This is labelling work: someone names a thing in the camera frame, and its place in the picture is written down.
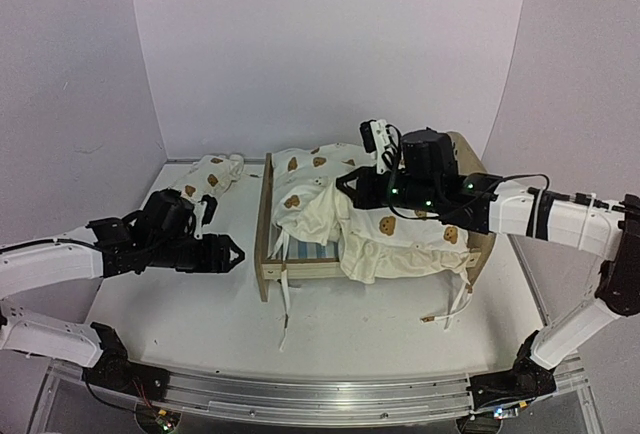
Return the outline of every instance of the robotic arm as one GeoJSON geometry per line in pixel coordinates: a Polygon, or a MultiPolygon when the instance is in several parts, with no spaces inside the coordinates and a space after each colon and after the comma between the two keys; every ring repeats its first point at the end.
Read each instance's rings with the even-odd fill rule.
{"type": "Polygon", "coordinates": [[[560,194],[548,190],[548,178],[541,174],[462,176],[448,135],[431,129],[404,136],[398,132],[394,142],[389,127],[384,120],[361,125],[365,149],[376,153],[376,166],[361,167],[336,181],[355,208],[389,208],[417,222],[424,222],[424,216],[409,213],[424,211],[430,215],[427,221],[484,234],[543,239],[605,259],[597,289],[589,290],[564,317],[532,333],[512,369],[471,378],[476,410],[554,392],[553,370],[562,359],[612,321],[640,313],[638,197],[627,195],[617,202],[560,194]],[[516,182],[534,176],[546,178],[547,187],[527,188],[516,182]]]}
{"type": "Polygon", "coordinates": [[[186,273],[227,273],[244,260],[228,235],[205,234],[217,207],[194,205],[175,190],[154,192],[144,208],[122,219],[92,221],[60,237],[0,247],[0,349],[44,355],[84,367],[91,384],[159,399],[167,371],[129,362],[116,332],[104,324],[74,324],[25,309],[7,296],[72,279],[108,278],[147,267],[186,273]]]}

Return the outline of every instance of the white wall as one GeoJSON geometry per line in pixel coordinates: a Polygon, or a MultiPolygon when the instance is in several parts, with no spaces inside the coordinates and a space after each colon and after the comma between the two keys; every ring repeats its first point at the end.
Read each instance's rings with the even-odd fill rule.
{"type": "MultiPolygon", "coordinates": [[[[0,0],[0,19],[0,244],[138,207],[166,156],[132,0],[0,0]]],[[[16,299],[84,321],[98,285],[16,299]]],[[[46,368],[0,352],[1,432],[25,431],[46,368]]]]}
{"type": "Polygon", "coordinates": [[[134,0],[169,157],[463,131],[482,152],[522,0],[134,0]]]}
{"type": "MultiPolygon", "coordinates": [[[[484,162],[546,172],[559,192],[640,193],[640,0],[525,0],[484,162]]],[[[554,315],[576,303],[594,259],[542,241],[523,248],[554,315]]],[[[607,432],[639,432],[640,317],[580,350],[607,432]]]]}

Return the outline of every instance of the gray wall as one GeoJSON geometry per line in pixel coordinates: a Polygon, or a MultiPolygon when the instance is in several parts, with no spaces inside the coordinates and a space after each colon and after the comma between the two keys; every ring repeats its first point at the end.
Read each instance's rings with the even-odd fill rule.
{"type": "MultiPolygon", "coordinates": [[[[524,0],[487,168],[546,172],[561,192],[640,193],[638,8],[639,0],[524,0]]],[[[564,312],[593,258],[522,245],[549,310],[564,312]]],[[[607,432],[638,432],[640,319],[610,325],[581,354],[607,432]]]]}
{"type": "Polygon", "coordinates": [[[170,157],[360,143],[363,119],[482,152],[522,0],[134,0],[170,157]]]}
{"type": "MultiPolygon", "coordinates": [[[[138,206],[165,153],[132,0],[0,0],[0,19],[0,243],[138,206]]],[[[20,299],[84,320],[96,287],[20,299]]],[[[45,367],[0,352],[0,431],[24,431],[45,367]]]]}

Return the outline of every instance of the teddy bear print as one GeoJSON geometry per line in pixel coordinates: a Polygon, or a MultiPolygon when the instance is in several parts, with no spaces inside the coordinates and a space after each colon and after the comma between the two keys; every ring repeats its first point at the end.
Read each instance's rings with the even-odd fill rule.
{"type": "Polygon", "coordinates": [[[451,244],[456,244],[458,242],[458,228],[454,226],[447,226],[444,230],[444,240],[450,242],[451,244]]]}
{"type": "Polygon", "coordinates": [[[393,216],[386,216],[380,219],[380,232],[387,236],[393,236],[396,230],[396,218],[393,216]]]}
{"type": "Polygon", "coordinates": [[[298,207],[300,205],[300,198],[295,194],[291,196],[289,199],[284,201],[284,207],[287,209],[291,209],[292,207],[298,207]]]}

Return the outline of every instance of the white table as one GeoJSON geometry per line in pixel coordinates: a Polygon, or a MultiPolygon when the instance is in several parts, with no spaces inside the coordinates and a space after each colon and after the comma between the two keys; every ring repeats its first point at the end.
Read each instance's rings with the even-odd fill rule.
{"type": "MultiPolygon", "coordinates": [[[[151,191],[187,169],[167,164],[151,191]]],[[[253,264],[262,165],[248,165],[225,193],[211,231],[247,253],[226,275],[147,269],[106,279],[90,321],[114,327],[132,360],[200,372],[257,377],[385,379],[475,373],[510,367],[522,341],[542,327],[529,285],[499,236],[472,304],[448,332],[420,317],[442,312],[453,295],[446,274],[379,280],[295,281],[284,352],[284,308],[276,283],[260,302],[253,264]]]]}

